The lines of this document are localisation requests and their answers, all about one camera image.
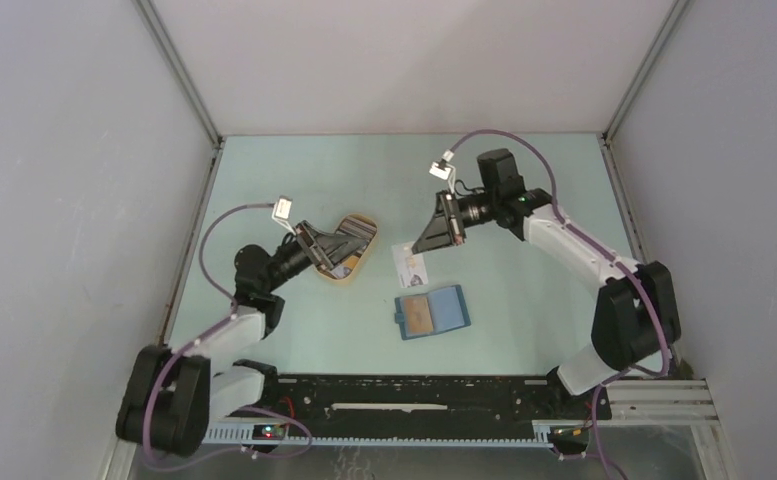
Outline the silver VIP credit card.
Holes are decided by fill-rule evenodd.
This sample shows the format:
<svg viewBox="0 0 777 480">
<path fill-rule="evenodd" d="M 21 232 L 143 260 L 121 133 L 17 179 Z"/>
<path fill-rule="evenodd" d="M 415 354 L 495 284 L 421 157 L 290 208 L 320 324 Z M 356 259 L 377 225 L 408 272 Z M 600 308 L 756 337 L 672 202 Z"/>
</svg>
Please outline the silver VIP credit card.
<svg viewBox="0 0 777 480">
<path fill-rule="evenodd" d="M 402 288 L 427 285 L 428 273 L 422 254 L 413 252 L 413 242 L 395 244 L 391 247 L 394 266 Z"/>
</svg>

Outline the orange credit card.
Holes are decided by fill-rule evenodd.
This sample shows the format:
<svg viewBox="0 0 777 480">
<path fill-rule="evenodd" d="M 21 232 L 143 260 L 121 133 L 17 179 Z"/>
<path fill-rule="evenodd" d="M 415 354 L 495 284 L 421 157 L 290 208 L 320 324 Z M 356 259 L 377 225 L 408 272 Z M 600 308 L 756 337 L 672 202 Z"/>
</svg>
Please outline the orange credit card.
<svg viewBox="0 0 777 480">
<path fill-rule="evenodd" d="M 430 334 L 434 324 L 425 296 L 410 296 L 403 300 L 405 325 L 409 335 Z"/>
</svg>

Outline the blue leather card holder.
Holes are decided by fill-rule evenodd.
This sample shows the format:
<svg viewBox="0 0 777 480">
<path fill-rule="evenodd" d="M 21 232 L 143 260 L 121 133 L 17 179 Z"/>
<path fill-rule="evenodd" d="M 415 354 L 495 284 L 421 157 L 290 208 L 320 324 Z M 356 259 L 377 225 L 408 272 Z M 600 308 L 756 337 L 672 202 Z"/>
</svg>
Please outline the blue leather card holder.
<svg viewBox="0 0 777 480">
<path fill-rule="evenodd" d="M 425 296 L 428 299 L 434 324 L 432 333 L 424 335 L 409 335 L 407 333 L 403 300 L 410 296 Z M 394 306 L 394 321 L 399 328 L 400 336 L 403 340 L 441 335 L 454 330 L 467 328 L 472 324 L 465 295 L 460 285 L 451 285 L 423 294 L 397 297 L 394 300 Z"/>
</svg>

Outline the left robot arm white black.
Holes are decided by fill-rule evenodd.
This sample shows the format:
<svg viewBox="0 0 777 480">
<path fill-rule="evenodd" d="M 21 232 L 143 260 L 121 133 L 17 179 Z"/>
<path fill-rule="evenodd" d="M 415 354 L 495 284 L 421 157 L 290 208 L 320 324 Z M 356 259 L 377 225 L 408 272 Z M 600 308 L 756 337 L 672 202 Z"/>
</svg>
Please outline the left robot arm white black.
<svg viewBox="0 0 777 480">
<path fill-rule="evenodd" d="M 280 403 L 266 379 L 273 369 L 245 358 L 278 327 L 285 301 L 276 290 L 309 268 L 330 272 L 363 250 L 367 239 L 327 233 L 302 221 L 274 252 L 249 244 L 235 255 L 228 314 L 178 349 L 148 345 L 137 355 L 115 433 L 148 451 L 186 458 L 209 423 L 242 407 L 268 416 Z"/>
</svg>

